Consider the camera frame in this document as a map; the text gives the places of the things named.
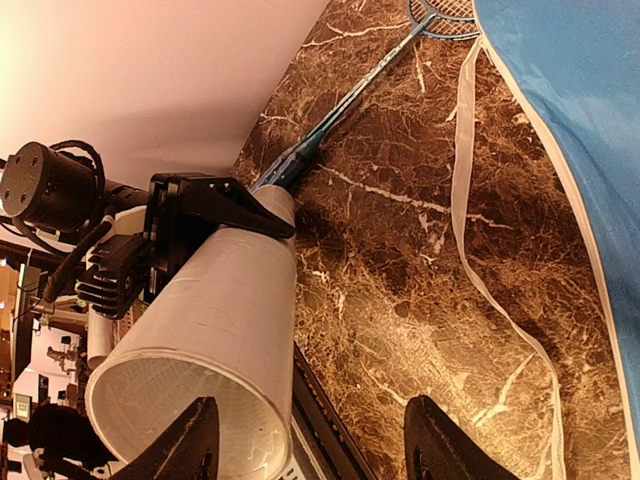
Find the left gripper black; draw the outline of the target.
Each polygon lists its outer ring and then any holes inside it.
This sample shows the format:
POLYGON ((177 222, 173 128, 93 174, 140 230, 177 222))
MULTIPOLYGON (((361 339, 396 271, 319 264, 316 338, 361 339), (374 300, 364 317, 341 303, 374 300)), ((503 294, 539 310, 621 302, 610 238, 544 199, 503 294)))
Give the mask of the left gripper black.
POLYGON ((122 319, 147 285, 143 298, 155 299, 220 225, 274 239, 295 234, 291 223, 234 178, 156 173, 149 185, 144 238, 118 234, 97 245, 76 283, 78 298, 104 318, 122 319))

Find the right gripper black triangular right finger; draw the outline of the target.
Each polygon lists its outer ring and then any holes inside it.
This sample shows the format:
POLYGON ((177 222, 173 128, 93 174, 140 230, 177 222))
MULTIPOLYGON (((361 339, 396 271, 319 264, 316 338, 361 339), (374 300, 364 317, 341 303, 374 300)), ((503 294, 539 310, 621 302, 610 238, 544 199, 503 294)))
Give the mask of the right gripper black triangular right finger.
POLYGON ((404 447, 409 479, 517 479, 426 395, 406 405, 404 447))

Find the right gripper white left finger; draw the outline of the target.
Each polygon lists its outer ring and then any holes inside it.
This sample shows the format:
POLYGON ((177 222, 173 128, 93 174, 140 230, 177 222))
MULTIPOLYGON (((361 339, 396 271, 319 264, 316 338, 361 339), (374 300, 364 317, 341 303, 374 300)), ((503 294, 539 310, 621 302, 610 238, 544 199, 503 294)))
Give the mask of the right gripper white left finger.
POLYGON ((220 457, 219 411, 214 397, 198 397, 113 479, 216 479, 220 457))

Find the white shuttlecock tube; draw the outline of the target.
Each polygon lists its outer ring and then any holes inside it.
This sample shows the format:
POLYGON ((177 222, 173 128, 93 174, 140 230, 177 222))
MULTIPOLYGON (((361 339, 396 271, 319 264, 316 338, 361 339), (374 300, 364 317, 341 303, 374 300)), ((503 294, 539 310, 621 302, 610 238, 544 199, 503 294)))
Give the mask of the white shuttlecock tube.
POLYGON ((91 374, 86 408, 134 461, 197 398, 219 411, 222 479, 275 479, 292 454, 293 239, 222 227, 91 374))

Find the blue racket cover bag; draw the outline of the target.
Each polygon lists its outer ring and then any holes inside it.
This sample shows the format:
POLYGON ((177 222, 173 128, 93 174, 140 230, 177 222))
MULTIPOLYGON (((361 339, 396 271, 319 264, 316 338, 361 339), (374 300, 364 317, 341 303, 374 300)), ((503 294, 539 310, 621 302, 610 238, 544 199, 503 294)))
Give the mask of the blue racket cover bag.
POLYGON ((473 166, 476 59, 485 50, 540 138, 591 262, 639 467, 639 5, 476 1, 480 34, 459 73, 451 190, 465 234, 473 166))

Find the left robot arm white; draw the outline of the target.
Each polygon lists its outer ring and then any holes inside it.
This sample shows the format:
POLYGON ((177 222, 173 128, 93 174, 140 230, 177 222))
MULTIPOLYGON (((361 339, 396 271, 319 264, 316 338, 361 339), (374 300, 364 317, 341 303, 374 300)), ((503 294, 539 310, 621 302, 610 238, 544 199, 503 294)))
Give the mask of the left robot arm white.
POLYGON ((22 235, 61 261, 38 305, 69 285, 100 316, 151 303, 220 227, 285 240, 295 228, 236 179, 159 173, 148 191, 110 182, 89 144, 29 142, 3 161, 1 202, 22 235))

